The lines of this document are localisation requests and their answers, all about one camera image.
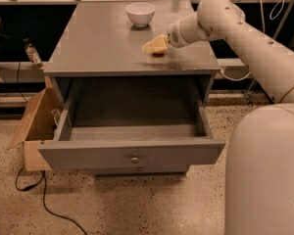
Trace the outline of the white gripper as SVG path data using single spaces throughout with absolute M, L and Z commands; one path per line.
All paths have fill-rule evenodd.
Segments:
M 183 17 L 168 28 L 168 36 L 160 34 L 142 47 L 146 54 L 163 54 L 169 44 L 175 48 L 182 48 L 206 39 L 206 30 L 200 26 L 197 13 Z

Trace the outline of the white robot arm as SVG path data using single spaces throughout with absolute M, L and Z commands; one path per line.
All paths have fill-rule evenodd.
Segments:
M 229 45 L 272 100 L 231 134 L 224 235 L 294 235 L 294 52 L 247 24 L 230 0 L 201 0 L 143 50 L 163 53 L 214 39 Z

